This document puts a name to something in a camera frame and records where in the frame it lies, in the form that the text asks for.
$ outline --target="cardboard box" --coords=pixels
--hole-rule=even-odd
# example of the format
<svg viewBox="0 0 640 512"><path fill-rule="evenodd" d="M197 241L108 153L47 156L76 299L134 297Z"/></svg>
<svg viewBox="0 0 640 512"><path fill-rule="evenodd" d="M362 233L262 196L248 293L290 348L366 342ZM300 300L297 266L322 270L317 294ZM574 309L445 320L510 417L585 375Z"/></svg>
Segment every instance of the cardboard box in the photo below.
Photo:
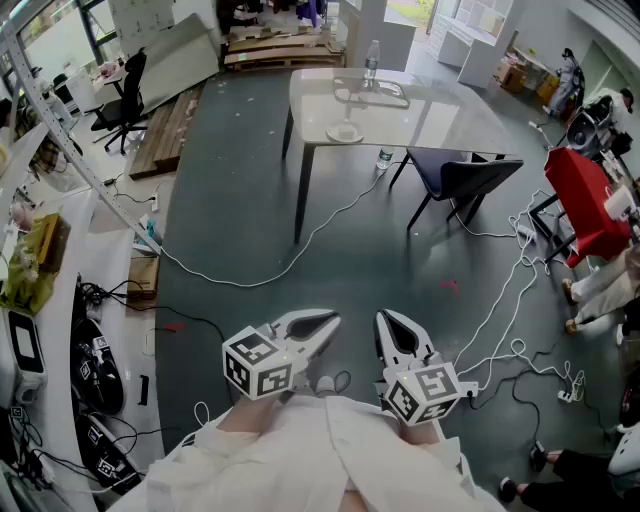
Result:
<svg viewBox="0 0 640 512"><path fill-rule="evenodd" d="M131 258L129 267L129 280L127 295L136 300L154 299L158 293L158 269L160 268L160 258L153 256L150 258Z"/></svg>
<svg viewBox="0 0 640 512"><path fill-rule="evenodd" d="M548 105L551 101L551 98L555 94L558 89L558 85L560 84L560 79L556 75L548 74L540 87L538 87L537 95L540 98L540 102L543 105Z"/></svg>
<svg viewBox="0 0 640 512"><path fill-rule="evenodd" d="M498 80L501 87L509 92L518 93L524 88L526 75L520 64L501 62L498 68Z"/></svg>

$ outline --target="office chair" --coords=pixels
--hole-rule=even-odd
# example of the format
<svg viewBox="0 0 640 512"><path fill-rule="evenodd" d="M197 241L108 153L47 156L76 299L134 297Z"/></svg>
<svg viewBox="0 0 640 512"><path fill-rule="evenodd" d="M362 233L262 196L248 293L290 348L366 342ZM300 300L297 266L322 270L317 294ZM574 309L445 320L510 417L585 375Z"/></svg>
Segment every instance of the office chair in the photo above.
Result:
<svg viewBox="0 0 640 512"><path fill-rule="evenodd" d="M458 204L447 217L447 222L473 201L471 210L464 221L465 226L468 225L478 211L484 196L492 192L523 165L522 160L487 162L475 153L472 154L471 162L466 162L460 151L411 148L407 149L407 156L391 180L389 190L393 187L409 159L412 160L427 188L427 197L424 198L411 218L407 230L411 229L411 226L418 220L431 198L436 201L458 200Z"/></svg>
<svg viewBox="0 0 640 512"><path fill-rule="evenodd" d="M128 73L124 79L124 91L120 88L122 78L106 82L106 84L112 84L116 88L118 94L120 94L120 99L87 111L95 112L98 115L98 119L91 126L91 131L118 128L118 132L104 146L107 153L113 141L121 138L120 153L126 156L124 141L127 134L147 129L146 126L134 125L134 123L140 121L144 110L144 103L142 103L142 95L140 94L140 79L146 62L147 56L142 50L131 57L124 67Z"/></svg>

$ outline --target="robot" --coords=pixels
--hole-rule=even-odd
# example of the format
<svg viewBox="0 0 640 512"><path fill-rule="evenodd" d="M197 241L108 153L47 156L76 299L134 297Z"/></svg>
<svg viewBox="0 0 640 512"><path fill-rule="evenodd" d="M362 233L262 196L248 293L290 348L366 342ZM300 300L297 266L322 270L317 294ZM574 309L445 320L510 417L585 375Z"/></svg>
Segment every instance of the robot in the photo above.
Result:
<svg viewBox="0 0 640 512"><path fill-rule="evenodd" d="M258 329L246 327L222 345L224 375L251 400L291 391L295 376L329 346L340 322L335 311L306 309Z"/></svg>
<svg viewBox="0 0 640 512"><path fill-rule="evenodd" d="M408 426L447 416L464 396L451 363L436 352L431 338L410 318L382 309L374 321L376 349L384 363L374 385L382 410L392 410Z"/></svg>
<svg viewBox="0 0 640 512"><path fill-rule="evenodd" d="M286 313L258 329L246 327L222 346L225 377L258 400L296 388L295 376L330 344L340 315L327 309ZM464 396L453 365L433 348L427 332L410 318L383 309L374 322L383 379L374 383L383 410L407 425L447 416Z"/></svg>

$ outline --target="concrete floor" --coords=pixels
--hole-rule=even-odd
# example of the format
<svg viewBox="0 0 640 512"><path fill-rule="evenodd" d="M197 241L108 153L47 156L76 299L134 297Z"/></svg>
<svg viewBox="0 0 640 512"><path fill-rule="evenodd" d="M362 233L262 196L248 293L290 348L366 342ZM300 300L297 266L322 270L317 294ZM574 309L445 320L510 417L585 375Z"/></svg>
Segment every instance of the concrete floor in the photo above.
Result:
<svg viewBox="0 0 640 512"><path fill-rule="evenodd" d="M437 64L419 44L414 45L408 69L450 80L455 80L458 72ZM288 73L256 72L225 75L207 84L177 174L164 245L188 267L216 279L252 283L281 272L299 250L292 244L302 158L302 143L295 130L284 165L279 156L288 83ZM525 209L539 188L551 190L543 173L546 150L540 136L527 126L530 119L541 116L528 102L495 84L481 95L517 142L525 165L487 197L471 228L509 233L508 216ZM550 131L555 135L561 132L559 127ZM377 151L354 146L316 152L303 241L333 211L371 185ZM403 156L398 150L394 160ZM289 310L333 308L342 314L343 324L312 376L348 370L353 379L344 394L372 403L376 401L372 382L381 372L372 330L379 308L397 310L423 325L445 359L455 359L486 318L520 249L513 239L476 237L457 222L447 225L451 206L446 202L429 204L407 236L405 226L425 195L424 186L408 167L390 194L391 176L388 173L356 207L318 233L308 252L282 279L251 290L214 285L186 274L164 258L159 303L214 321L227 337ZM527 254L543 254L540 245ZM572 375L584 370L589 403L600 409L604 424L612 426L622 389L613 335L615 318L596 321L569 338L563 327L573 312L559 284L564 277L584 277L588 269L582 265L574 273L555 263L548 277L541 265L536 269L538 279L523 296L499 353L508 353L514 338L525 341L530 356L559 342L553 353L540 356L537 364L562 370L568 360ZM514 313L518 293L532 276L533 270L517 267L503 301L461 358L458 369L493 352ZM456 281L460 294L443 287L441 283L446 281ZM159 311L156 325L176 321L183 322ZM187 322L186 328L175 334L157 333L163 426L189 431L197 428L193 406L199 400L208 404L212 417L228 408L220 342L204 323ZM515 376L522 368L520 361L497 362L479 402L496 391L499 379ZM483 383L487 377L485 365L465 379ZM505 475L519 481L535 478L527 461L536 427L535 411L515 402L511 387L505 382L496 398L480 411L473 411L463 400L443 422L447 436L460 437L477 483L490 492ZM561 383L554 377L527 375L518 383L518 397L534 400L540 408L539 440L549 449L611 451L602 443L595 412L582 403L560 402L560 389ZM182 434L165 431L163 436L168 451Z"/></svg>

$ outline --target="water bottle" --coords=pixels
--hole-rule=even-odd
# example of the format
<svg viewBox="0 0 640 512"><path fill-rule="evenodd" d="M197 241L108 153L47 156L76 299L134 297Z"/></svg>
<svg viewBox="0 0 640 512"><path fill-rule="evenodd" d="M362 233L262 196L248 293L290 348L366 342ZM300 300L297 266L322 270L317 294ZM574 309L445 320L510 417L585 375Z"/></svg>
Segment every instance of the water bottle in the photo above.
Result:
<svg viewBox="0 0 640 512"><path fill-rule="evenodd" d="M378 162L376 167L378 169L388 169L391 165L391 157L393 156L393 148L390 146L384 146L380 149L380 155L378 156Z"/></svg>
<svg viewBox="0 0 640 512"><path fill-rule="evenodd" d="M367 52L367 62L365 63L367 69L364 72L365 80L373 80L376 77L378 62L380 62L380 42L374 39Z"/></svg>

